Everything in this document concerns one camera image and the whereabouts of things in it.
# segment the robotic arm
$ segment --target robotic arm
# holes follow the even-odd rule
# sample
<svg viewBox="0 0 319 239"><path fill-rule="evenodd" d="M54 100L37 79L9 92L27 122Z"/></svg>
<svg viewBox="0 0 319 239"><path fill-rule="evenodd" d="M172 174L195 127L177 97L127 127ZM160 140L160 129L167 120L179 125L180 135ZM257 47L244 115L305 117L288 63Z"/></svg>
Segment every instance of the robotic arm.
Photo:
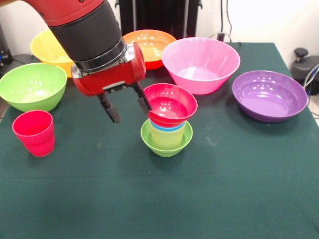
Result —
<svg viewBox="0 0 319 239"><path fill-rule="evenodd" d="M13 0L0 0L0 6ZM87 96L98 96L113 122L121 121L105 92L132 87L144 111L149 104L138 81L146 74L136 43L126 44L107 0L24 0L42 16L74 61L72 78Z"/></svg>

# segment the light green bowl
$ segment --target light green bowl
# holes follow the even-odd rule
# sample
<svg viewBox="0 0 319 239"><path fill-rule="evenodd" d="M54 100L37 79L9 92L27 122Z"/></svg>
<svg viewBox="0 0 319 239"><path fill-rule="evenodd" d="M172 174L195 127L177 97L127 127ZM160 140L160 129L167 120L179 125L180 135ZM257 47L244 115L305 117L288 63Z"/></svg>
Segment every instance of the light green bowl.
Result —
<svg viewBox="0 0 319 239"><path fill-rule="evenodd" d="M60 102L67 76L58 66L32 63L17 67L0 79L0 97L16 109L50 111Z"/></svg>
<svg viewBox="0 0 319 239"><path fill-rule="evenodd" d="M161 149L157 149L153 147L151 126L149 123L149 119L145 121L144 124L142 125L141 137L144 143L146 144L146 146L150 148L154 153L156 153L157 155L161 157L168 158L178 154L189 144L189 142L191 141L191 138L193 137L193 129L190 126L189 122L186 121L183 139L181 140L181 146L172 150L161 150Z"/></svg>

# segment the purple bowl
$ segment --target purple bowl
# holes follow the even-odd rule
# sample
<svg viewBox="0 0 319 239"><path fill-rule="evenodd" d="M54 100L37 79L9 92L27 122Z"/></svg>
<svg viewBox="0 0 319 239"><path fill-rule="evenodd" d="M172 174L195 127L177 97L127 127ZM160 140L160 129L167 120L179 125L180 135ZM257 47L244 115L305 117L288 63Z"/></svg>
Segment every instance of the purple bowl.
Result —
<svg viewBox="0 0 319 239"><path fill-rule="evenodd" d="M299 114L307 105L303 87L272 71L250 71L236 78L233 93L240 108L262 122L280 122Z"/></svg>

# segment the red cup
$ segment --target red cup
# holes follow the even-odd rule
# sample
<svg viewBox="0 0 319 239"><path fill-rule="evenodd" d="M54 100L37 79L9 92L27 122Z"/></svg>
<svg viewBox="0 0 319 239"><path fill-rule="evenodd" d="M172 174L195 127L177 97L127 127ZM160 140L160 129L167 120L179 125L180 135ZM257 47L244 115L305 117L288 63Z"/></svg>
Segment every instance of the red cup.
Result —
<svg viewBox="0 0 319 239"><path fill-rule="evenodd" d="M12 130L35 157L49 155L54 149L53 117L47 111L28 111L18 116Z"/></svg>

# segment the green cup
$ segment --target green cup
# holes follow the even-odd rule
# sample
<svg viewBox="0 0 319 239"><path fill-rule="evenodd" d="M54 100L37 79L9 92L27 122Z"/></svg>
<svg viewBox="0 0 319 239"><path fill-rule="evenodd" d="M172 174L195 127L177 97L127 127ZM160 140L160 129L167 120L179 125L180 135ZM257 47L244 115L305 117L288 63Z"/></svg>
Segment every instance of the green cup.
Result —
<svg viewBox="0 0 319 239"><path fill-rule="evenodd" d="M162 150L172 150L181 146L186 123L174 131L160 130L158 127L154 126L150 120L149 123L154 147Z"/></svg>
<svg viewBox="0 0 319 239"><path fill-rule="evenodd" d="M60 102L67 76L58 66L32 63L17 67L0 79L0 97L16 109L50 111Z"/></svg>
<svg viewBox="0 0 319 239"><path fill-rule="evenodd" d="M150 148L150 150L152 150L155 154L161 157L172 157L181 152L189 144L193 137L193 129L191 125L186 121L180 146L171 150L158 149L154 146L149 119L144 122L141 128L141 137L146 146Z"/></svg>

